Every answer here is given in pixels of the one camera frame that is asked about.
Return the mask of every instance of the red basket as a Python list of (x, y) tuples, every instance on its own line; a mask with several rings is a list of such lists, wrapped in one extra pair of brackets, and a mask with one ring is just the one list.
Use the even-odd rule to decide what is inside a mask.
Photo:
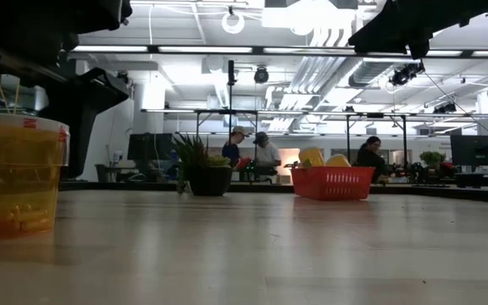
[(369, 196), (374, 168), (312, 167), (292, 169), (295, 194), (317, 200), (359, 200)]

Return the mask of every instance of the yellow object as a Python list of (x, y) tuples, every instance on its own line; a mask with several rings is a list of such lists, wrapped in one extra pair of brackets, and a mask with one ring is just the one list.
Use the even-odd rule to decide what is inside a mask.
[(323, 154), (321, 154), (321, 150), (317, 147), (308, 147), (301, 150), (298, 154), (298, 158), (301, 160), (301, 164), (304, 168), (325, 166)]
[(0, 237), (52, 229), (68, 147), (67, 125), (0, 114)]
[(333, 167), (352, 167), (349, 162), (347, 162), (346, 156), (336, 154), (327, 161), (327, 166), (333, 166)]

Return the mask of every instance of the computer monitor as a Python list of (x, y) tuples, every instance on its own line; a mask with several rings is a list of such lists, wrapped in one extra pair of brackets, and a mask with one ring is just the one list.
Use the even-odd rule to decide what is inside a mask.
[(171, 160), (173, 151), (172, 134), (131, 135), (129, 139), (128, 160)]
[(488, 165), (488, 136), (451, 136), (454, 165)]

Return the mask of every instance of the cap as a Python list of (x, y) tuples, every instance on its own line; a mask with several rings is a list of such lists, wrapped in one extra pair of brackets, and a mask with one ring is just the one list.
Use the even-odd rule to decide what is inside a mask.
[(257, 133), (257, 135), (255, 135), (255, 141), (253, 142), (253, 144), (262, 143), (264, 141), (267, 141), (268, 139), (269, 139), (269, 136), (267, 136), (266, 133), (259, 131)]
[(235, 126), (235, 128), (233, 128), (233, 133), (234, 134), (235, 133), (242, 133), (245, 137), (249, 137), (246, 130), (242, 126)]

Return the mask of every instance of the black pot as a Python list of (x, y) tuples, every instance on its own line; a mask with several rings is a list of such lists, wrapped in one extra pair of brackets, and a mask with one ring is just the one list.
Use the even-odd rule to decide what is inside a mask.
[(223, 196), (229, 190), (233, 175), (230, 167), (188, 167), (184, 172), (195, 196)]

